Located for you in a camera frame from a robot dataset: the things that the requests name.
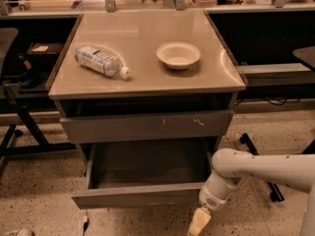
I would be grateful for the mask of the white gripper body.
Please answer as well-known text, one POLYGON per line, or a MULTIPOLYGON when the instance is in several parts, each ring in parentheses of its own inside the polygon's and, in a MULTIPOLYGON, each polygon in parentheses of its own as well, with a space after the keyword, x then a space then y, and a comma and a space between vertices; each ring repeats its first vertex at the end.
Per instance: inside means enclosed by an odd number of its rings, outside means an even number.
POLYGON ((210 211, 219 211, 226 204, 226 200, 216 197, 205 185, 203 185, 199 193, 199 203, 210 211))

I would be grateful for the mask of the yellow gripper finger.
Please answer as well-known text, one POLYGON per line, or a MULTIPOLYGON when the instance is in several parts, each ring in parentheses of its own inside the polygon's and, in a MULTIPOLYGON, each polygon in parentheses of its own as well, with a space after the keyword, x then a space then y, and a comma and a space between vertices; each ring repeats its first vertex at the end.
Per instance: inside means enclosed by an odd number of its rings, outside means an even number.
POLYGON ((205 226, 209 223, 212 216, 210 211, 205 207, 197 207, 194 211, 192 220, 190 222, 187 235, 199 236, 205 226))

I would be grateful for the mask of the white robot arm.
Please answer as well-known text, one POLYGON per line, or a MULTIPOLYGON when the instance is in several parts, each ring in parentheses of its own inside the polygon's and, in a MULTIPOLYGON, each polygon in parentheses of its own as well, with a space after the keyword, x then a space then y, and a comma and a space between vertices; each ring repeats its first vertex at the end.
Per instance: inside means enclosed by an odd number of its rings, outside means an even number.
POLYGON ((211 220, 211 212, 219 211, 248 176, 307 193, 300 236, 315 236, 315 155, 253 155, 232 148, 219 149, 212 156, 212 172, 200 190, 200 206, 187 235, 198 236, 211 220))

